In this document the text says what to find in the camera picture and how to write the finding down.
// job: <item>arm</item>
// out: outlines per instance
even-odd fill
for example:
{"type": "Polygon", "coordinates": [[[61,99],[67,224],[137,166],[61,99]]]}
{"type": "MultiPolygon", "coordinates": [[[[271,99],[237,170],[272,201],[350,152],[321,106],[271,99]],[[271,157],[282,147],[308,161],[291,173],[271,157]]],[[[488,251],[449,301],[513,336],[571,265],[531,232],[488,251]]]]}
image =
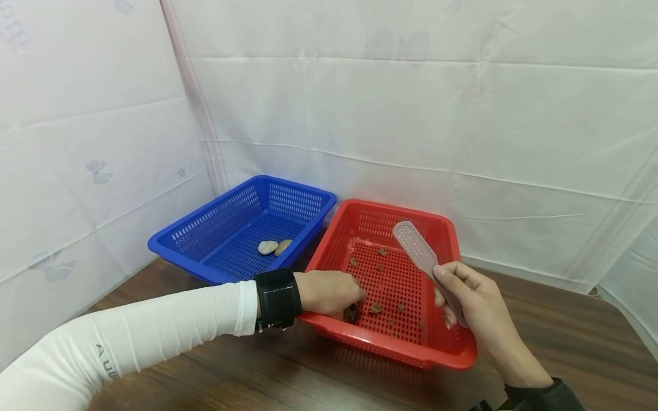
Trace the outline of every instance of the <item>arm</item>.
{"type": "MultiPolygon", "coordinates": [[[[493,280],[460,262],[436,266],[434,277],[461,302],[478,347],[505,384],[509,399],[499,410],[584,411],[573,392],[551,378],[523,343],[493,280]]],[[[438,292],[435,296],[436,304],[443,307],[446,326],[452,328],[457,323],[455,314],[443,296],[438,292]]]]}
{"type": "MultiPolygon", "coordinates": [[[[341,312],[365,295],[349,274],[295,274],[302,308],[341,312]]],[[[254,281],[136,302],[53,330],[0,374],[0,410],[84,411],[104,384],[210,341],[254,333],[254,281]]]]}

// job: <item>hand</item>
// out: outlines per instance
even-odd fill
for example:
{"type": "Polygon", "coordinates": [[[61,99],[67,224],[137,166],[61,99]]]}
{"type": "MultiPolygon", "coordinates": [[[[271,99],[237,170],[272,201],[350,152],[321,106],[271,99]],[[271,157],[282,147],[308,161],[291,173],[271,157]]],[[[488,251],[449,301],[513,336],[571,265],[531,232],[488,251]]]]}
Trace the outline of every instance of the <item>hand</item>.
{"type": "MultiPolygon", "coordinates": [[[[492,279],[461,262],[434,267],[434,277],[461,303],[479,349],[503,382],[512,387],[545,388],[553,385],[553,379],[521,340],[492,279]]],[[[455,313],[436,292],[435,301],[443,307],[446,326],[453,327],[457,323],[455,313]]]]}
{"type": "Polygon", "coordinates": [[[351,274],[340,271],[311,271],[295,273],[301,306],[304,311],[333,316],[361,300],[366,292],[351,274]]]}

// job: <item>wooden table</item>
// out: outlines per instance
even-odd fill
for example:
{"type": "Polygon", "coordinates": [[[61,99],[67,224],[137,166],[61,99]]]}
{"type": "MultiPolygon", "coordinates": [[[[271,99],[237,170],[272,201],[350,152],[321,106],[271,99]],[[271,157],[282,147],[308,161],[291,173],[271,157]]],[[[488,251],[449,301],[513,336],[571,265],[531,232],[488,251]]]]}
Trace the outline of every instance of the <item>wooden table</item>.
{"type": "MultiPolygon", "coordinates": [[[[303,270],[313,247],[300,259],[303,270]]],[[[658,410],[658,364],[605,301],[500,274],[519,332],[587,410],[658,410]]],[[[99,301],[104,310],[204,284],[162,260],[99,301]]],[[[220,337],[108,385],[94,411],[454,410],[505,399],[482,358],[465,372],[421,371],[319,337],[306,324],[220,337]]]]}

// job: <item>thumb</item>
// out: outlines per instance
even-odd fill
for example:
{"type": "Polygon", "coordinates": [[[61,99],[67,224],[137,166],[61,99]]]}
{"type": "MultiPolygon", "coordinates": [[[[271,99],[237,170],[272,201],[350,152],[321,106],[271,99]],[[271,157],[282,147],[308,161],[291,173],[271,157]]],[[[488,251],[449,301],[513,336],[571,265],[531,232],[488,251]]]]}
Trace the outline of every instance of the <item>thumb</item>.
{"type": "Polygon", "coordinates": [[[448,291],[453,293],[462,304],[472,297],[472,290],[468,288],[468,285],[464,284],[459,277],[445,268],[434,266],[434,278],[448,291]]]}

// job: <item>white fabric wall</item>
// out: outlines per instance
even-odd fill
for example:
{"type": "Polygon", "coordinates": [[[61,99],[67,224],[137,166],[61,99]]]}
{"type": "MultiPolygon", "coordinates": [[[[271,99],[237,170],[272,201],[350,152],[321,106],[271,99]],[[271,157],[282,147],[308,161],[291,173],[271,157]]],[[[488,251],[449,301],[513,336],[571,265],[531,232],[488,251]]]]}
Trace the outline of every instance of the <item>white fabric wall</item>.
{"type": "Polygon", "coordinates": [[[158,1],[0,0],[0,370],[212,198],[158,1]]]}
{"type": "Polygon", "coordinates": [[[444,214],[467,262],[588,292],[658,212],[655,0],[163,0],[219,189],[444,214]]]}
{"type": "Polygon", "coordinates": [[[597,286],[658,360],[658,218],[625,250],[597,286]]]}

